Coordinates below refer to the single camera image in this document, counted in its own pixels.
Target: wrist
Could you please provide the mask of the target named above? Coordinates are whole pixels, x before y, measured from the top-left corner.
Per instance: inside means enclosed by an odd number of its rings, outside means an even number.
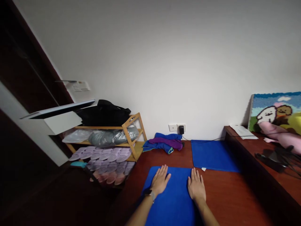
[[[194,197],[193,201],[199,205],[204,205],[206,204],[206,201],[203,197]]]
[[[150,190],[154,193],[154,195],[155,195],[155,198],[157,198],[157,196],[158,196],[158,192],[155,190],[155,189],[153,189],[153,188],[150,188]]]

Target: gray bag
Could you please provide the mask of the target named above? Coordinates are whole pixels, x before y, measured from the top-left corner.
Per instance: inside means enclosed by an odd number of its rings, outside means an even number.
[[[139,131],[136,126],[130,125],[127,129],[132,141],[138,137]],[[123,130],[96,130],[93,131],[88,140],[92,145],[99,148],[127,143]]]

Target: charger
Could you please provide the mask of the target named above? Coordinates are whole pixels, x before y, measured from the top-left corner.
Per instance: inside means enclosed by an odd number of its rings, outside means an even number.
[[[184,126],[179,126],[179,134],[184,134]]]

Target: hand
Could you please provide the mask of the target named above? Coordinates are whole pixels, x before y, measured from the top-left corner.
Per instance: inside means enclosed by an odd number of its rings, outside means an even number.
[[[190,198],[194,201],[204,199],[206,201],[206,191],[204,186],[203,177],[195,168],[191,169],[191,178],[188,177],[188,193]]]
[[[165,190],[166,185],[170,177],[172,176],[171,174],[168,174],[166,176],[167,169],[168,169],[167,165],[162,166],[160,169],[157,170],[153,178],[150,190],[152,190],[155,193],[155,197],[157,197],[158,194],[161,194]]]

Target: slipper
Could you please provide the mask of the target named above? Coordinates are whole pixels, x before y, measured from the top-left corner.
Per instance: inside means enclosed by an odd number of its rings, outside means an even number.
[[[132,153],[131,148],[122,148],[116,161],[118,163],[124,162],[125,160],[127,160],[129,158],[131,153]]]
[[[98,169],[98,173],[99,174],[103,174],[108,170],[108,166],[109,166],[109,162],[107,160],[104,160],[100,166],[100,168]]]
[[[128,162],[121,162],[121,163],[119,163],[118,166],[117,166],[116,173],[117,174],[124,173],[127,164],[128,164]]]
[[[125,172],[124,172],[124,174],[125,174],[126,176],[129,175],[129,173],[130,173],[131,170],[133,169],[134,165],[135,165],[135,162],[128,162],[128,165],[126,166]]]
[[[94,162],[94,164],[92,165],[92,167],[91,167],[91,171],[95,171],[95,170],[98,170],[99,168],[100,168],[100,166],[101,166],[101,164],[102,164],[102,160],[96,160],[95,162]]]
[[[126,175],[124,173],[118,174],[117,177],[116,177],[116,179],[115,179],[115,183],[114,184],[115,185],[122,184],[122,182],[124,182],[125,178],[126,178]]]
[[[86,149],[82,154],[81,159],[87,159],[93,155],[94,149]]]
[[[114,162],[119,157],[119,153],[120,153],[121,150],[122,150],[122,148],[120,148],[120,147],[114,148],[111,151],[110,156],[108,157],[108,161],[109,162]]]
[[[111,172],[107,178],[107,184],[112,184],[115,182],[117,173],[115,171]]]
[[[88,162],[88,164],[86,165],[86,167],[88,168],[88,169],[91,169],[91,167],[93,166],[93,164],[96,162],[96,160],[90,160],[89,162]]]
[[[100,175],[99,175],[99,178],[98,178],[98,182],[99,182],[99,183],[104,182],[104,181],[108,178],[108,176],[109,176],[109,173],[108,173],[108,172],[105,172],[105,173],[103,173],[103,174],[100,174]]]
[[[92,159],[92,160],[94,160],[94,159],[99,159],[99,157],[101,156],[102,152],[103,152],[103,149],[102,149],[102,148],[97,148],[97,149],[95,149],[94,152],[93,152],[93,154],[92,154],[92,156],[90,156],[91,159]]]
[[[113,150],[112,148],[104,149],[103,152],[101,153],[101,156],[99,157],[99,159],[100,160],[107,159],[110,156],[112,150]]]
[[[113,171],[116,171],[117,170],[117,162],[114,161],[114,162],[110,162],[109,166],[108,166],[108,169],[107,169],[107,172],[111,173]]]
[[[79,148],[69,159],[69,161],[78,160],[81,158],[83,152],[86,150],[86,148]]]
[[[97,172],[97,171],[95,171],[94,173],[93,173],[93,175],[95,176],[95,178],[98,180],[99,179],[99,173]]]
[[[97,147],[95,147],[95,146],[88,146],[88,147],[86,147],[86,150],[95,150]]]

